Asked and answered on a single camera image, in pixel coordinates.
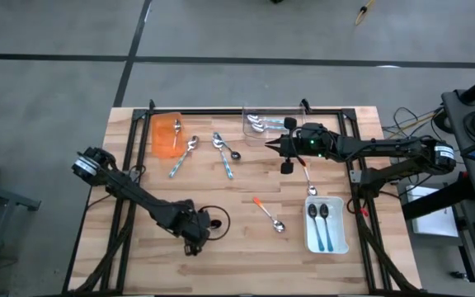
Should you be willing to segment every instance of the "concrete floor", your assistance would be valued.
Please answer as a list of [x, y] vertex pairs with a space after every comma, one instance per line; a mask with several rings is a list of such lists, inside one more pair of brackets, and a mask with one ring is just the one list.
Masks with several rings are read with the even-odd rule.
[[[138, 55], [475, 63], [475, 1], [379, 0], [354, 28], [364, 3], [153, 0]], [[0, 1], [0, 53], [127, 55], [142, 6]], [[0, 60], [0, 186], [43, 201], [35, 214], [16, 214], [2, 258], [18, 262], [0, 269], [0, 290], [60, 292], [89, 191], [69, 168], [76, 151], [101, 144], [124, 66]], [[475, 83], [475, 68], [441, 67], [140, 63], [123, 106], [150, 98], [159, 106], [292, 106], [305, 97], [315, 106], [377, 106], [390, 125], [400, 106], [430, 111], [442, 92]], [[475, 296], [475, 284], [446, 275], [462, 269], [456, 247], [414, 243], [414, 253], [425, 289]]]

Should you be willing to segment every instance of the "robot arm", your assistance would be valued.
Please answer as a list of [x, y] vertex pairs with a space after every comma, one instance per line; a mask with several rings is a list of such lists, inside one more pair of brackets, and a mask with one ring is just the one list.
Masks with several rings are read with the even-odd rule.
[[194, 209], [192, 200], [169, 202], [143, 190], [128, 173], [115, 165], [115, 157], [101, 148], [88, 148], [79, 153], [72, 166], [73, 173], [91, 186], [106, 186], [118, 199], [135, 202], [149, 212], [157, 225], [175, 237], [185, 239], [185, 254], [197, 255], [210, 236], [208, 212]]
[[292, 173], [291, 158], [314, 156], [346, 162], [362, 157], [397, 157], [406, 160], [383, 169], [369, 168], [350, 172], [351, 180], [357, 185], [357, 196], [377, 197], [387, 182], [393, 182], [418, 173], [442, 175], [452, 172], [456, 162], [452, 146], [431, 136], [409, 139], [358, 140], [327, 130], [322, 124], [307, 123], [295, 127], [295, 120], [286, 119], [285, 128], [290, 132], [267, 142], [266, 147], [274, 149], [286, 158], [282, 173]]

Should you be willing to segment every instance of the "metal spoon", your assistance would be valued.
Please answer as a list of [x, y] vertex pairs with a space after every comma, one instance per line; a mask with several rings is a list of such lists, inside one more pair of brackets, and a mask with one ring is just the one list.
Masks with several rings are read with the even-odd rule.
[[217, 138], [221, 141], [223, 141], [223, 146], [226, 147], [229, 151], [230, 151], [230, 158], [232, 158], [232, 160], [239, 160], [241, 159], [241, 154], [237, 151], [234, 151], [232, 150], [228, 144], [226, 143], [226, 141], [223, 140], [223, 137], [221, 137], [221, 134], [219, 134], [218, 132], [214, 132], [214, 138]]
[[305, 178], [307, 178], [307, 194], [309, 196], [318, 195], [318, 190], [315, 186], [311, 185], [311, 179], [309, 178], [309, 172], [307, 167], [303, 166], [303, 171], [305, 172]]
[[266, 122], [270, 122], [270, 123], [278, 123], [278, 124], [283, 124], [284, 123], [284, 120], [277, 120], [277, 119], [267, 119], [267, 118], [261, 118], [259, 117], [258, 115], [253, 115], [253, 114], [249, 114], [247, 115], [247, 119], [249, 122], [253, 123], [253, 124], [260, 124], [262, 121], [266, 121]]
[[252, 129], [257, 133], [263, 133], [265, 130], [272, 129], [272, 130], [287, 130], [284, 126], [274, 126], [274, 125], [264, 125], [262, 123], [259, 124], [252, 124]]
[[175, 119], [173, 129], [175, 130], [175, 138], [173, 139], [173, 149], [175, 149], [177, 144], [177, 135], [179, 134], [179, 131], [181, 131], [181, 121], [179, 119]]
[[326, 225], [326, 235], [327, 235], [327, 250], [329, 252], [333, 251], [333, 243], [331, 242], [331, 238], [329, 237], [329, 228], [327, 227], [327, 216], [329, 215], [329, 208], [326, 204], [322, 204], [320, 206], [320, 215], [323, 218], [323, 223]]
[[212, 144], [214, 145], [216, 149], [219, 149], [219, 153], [221, 153], [221, 158], [223, 159], [224, 168], [227, 171], [228, 178], [233, 179], [234, 175], [232, 174], [232, 170], [230, 170], [230, 166], [228, 165], [227, 158], [224, 156], [224, 153], [222, 150], [223, 141], [221, 139], [216, 138], [214, 134], [212, 138]]
[[313, 218], [314, 228], [317, 231], [318, 249], [320, 250], [320, 252], [323, 252], [326, 249], [323, 247], [322, 239], [320, 238], [320, 233], [318, 232], [318, 225], [317, 225], [317, 219], [316, 219], [317, 207], [313, 203], [311, 203], [309, 207], [307, 208], [307, 213], [309, 214], [311, 218]]
[[186, 156], [188, 155], [188, 153], [192, 150], [195, 149], [195, 147], [197, 146], [197, 143], [199, 142], [199, 137], [197, 136], [192, 136], [191, 140], [188, 141], [188, 149], [185, 151], [185, 153], [182, 154], [182, 157], [179, 159], [179, 161], [177, 162], [177, 164], [175, 165], [175, 167], [172, 169], [172, 171], [170, 172], [170, 174], [168, 175], [170, 178], [173, 178], [173, 176], [175, 175], [175, 173], [177, 172], [177, 170], [179, 169], [179, 167], [182, 165], [182, 161], [184, 161], [184, 159], [186, 158]]
[[282, 233], [282, 232], [285, 231], [285, 225], [283, 223], [281, 223], [279, 220], [273, 219], [272, 215], [270, 215], [270, 213], [263, 206], [261, 201], [259, 199], [257, 199], [257, 197], [254, 197], [254, 199], [252, 199], [252, 200], [254, 200], [254, 203], [256, 203], [256, 205], [260, 206], [260, 208], [269, 216], [269, 218], [272, 220], [272, 227], [274, 228], [274, 230], [276, 230], [277, 233]]

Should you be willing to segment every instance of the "clear tray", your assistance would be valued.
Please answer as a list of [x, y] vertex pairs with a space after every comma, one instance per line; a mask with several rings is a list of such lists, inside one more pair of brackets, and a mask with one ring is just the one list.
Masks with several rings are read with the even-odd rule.
[[[307, 208], [311, 203], [314, 203], [318, 211], [320, 210], [320, 205], [326, 204], [329, 208], [329, 215], [327, 216], [327, 228], [329, 229], [329, 237], [331, 238], [333, 251], [329, 252], [327, 250], [327, 234], [326, 234], [326, 225], [324, 224], [323, 218], [318, 213], [316, 217], [318, 232], [320, 233], [320, 238], [322, 240], [324, 251], [320, 252], [318, 248], [317, 233], [313, 218], [311, 218], [307, 212]], [[344, 201], [340, 197], [332, 196], [309, 196], [305, 200], [305, 205], [303, 206], [303, 213], [305, 214], [305, 246], [311, 252], [316, 253], [337, 253], [344, 254], [347, 253], [350, 248], [346, 243], [346, 235], [344, 233], [344, 219], [342, 218], [342, 213], [344, 209]]]
[[295, 118], [298, 125], [305, 121], [302, 107], [268, 109], [259, 107], [243, 107], [243, 133], [245, 142], [250, 146], [262, 146], [266, 141], [278, 139], [287, 134], [284, 128], [285, 117]]

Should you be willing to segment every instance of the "wooden table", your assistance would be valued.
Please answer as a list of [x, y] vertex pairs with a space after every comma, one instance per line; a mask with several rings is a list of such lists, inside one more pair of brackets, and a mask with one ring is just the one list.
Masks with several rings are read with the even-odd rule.
[[[376, 107], [355, 109], [361, 138], [381, 139], [383, 134]], [[132, 111], [132, 108], [114, 108], [107, 124], [103, 148], [115, 155], [119, 167], [124, 158]], [[308, 115], [309, 121], [322, 122], [329, 130], [339, 129], [335, 116]], [[239, 115], [184, 115], [183, 122], [186, 134], [200, 137], [193, 156], [188, 157], [176, 176], [170, 179], [168, 173], [176, 159], [153, 157], [148, 143], [144, 160], [148, 171], [142, 177], [141, 187], [160, 199], [191, 198], [196, 208], [222, 206], [232, 218], [230, 231], [219, 241], [207, 242], [199, 256], [186, 257], [183, 240], [160, 229], [148, 212], [139, 207], [125, 294], [327, 295], [368, 292], [354, 215], [344, 208], [346, 241], [350, 247], [347, 254], [311, 253], [304, 246], [303, 203], [307, 197], [307, 183], [299, 166], [294, 166], [291, 175], [280, 174], [283, 159], [277, 153], [245, 143]], [[212, 133], [216, 130], [242, 155], [240, 162], [232, 162], [228, 153], [233, 180], [227, 178], [219, 152], [211, 144]], [[131, 164], [135, 164], [136, 156], [134, 152]], [[388, 158], [366, 160], [368, 167], [389, 165]], [[320, 195], [339, 196], [347, 203], [350, 188], [346, 165], [323, 158], [305, 158], [305, 161]], [[396, 193], [392, 187], [384, 190]], [[104, 195], [103, 188], [93, 189], [89, 203]], [[285, 223], [285, 233], [274, 232], [269, 219], [252, 202], [253, 196], [258, 196], [266, 208]], [[399, 201], [391, 196], [380, 196], [375, 204], [386, 252], [405, 277], [421, 287]], [[69, 289], [82, 284], [105, 253], [114, 205], [115, 199], [110, 198], [87, 212]], [[210, 214], [225, 220], [220, 212]], [[378, 287], [382, 288], [377, 257], [373, 252], [371, 254], [375, 278]], [[111, 276], [114, 279], [115, 273], [116, 269]]]

